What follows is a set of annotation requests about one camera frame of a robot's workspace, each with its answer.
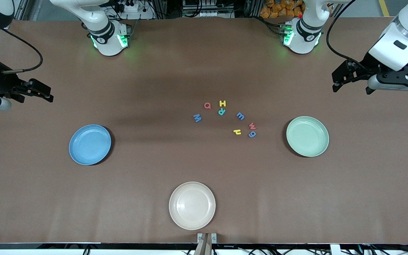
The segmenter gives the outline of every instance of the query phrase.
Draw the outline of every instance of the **brown table surface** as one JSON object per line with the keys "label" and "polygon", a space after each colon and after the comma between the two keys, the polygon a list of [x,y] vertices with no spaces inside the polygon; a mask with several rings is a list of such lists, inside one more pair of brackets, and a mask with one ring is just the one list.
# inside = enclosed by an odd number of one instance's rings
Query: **brown table surface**
{"label": "brown table surface", "polygon": [[[390,20],[340,19],[330,39],[360,60]],[[343,59],[324,39],[296,55],[255,19],[140,21],[131,47],[104,57],[79,22],[10,30],[45,58],[19,76],[51,86],[55,101],[29,97],[0,112],[0,242],[193,242],[216,232],[227,243],[408,243],[408,92],[367,96],[360,81],[333,93]],[[38,57],[1,33],[0,61],[28,68]],[[302,115],[329,131],[319,157],[299,157],[285,141]],[[110,129],[114,147],[81,166],[68,144],[92,123]],[[186,181],[216,198],[199,231],[169,215]]]}

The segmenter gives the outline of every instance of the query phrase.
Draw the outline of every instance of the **cream plate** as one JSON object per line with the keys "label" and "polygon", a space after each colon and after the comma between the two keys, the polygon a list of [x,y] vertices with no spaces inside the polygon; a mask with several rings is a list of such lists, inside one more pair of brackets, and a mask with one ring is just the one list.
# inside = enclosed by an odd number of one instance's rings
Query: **cream plate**
{"label": "cream plate", "polygon": [[330,141],[324,124],[308,116],[293,119],[286,130],[286,138],[293,150],[306,157],[321,155]]}
{"label": "cream plate", "polygon": [[215,214],[215,197],[202,183],[190,181],[178,186],[170,198],[171,218],[186,230],[205,227]]}

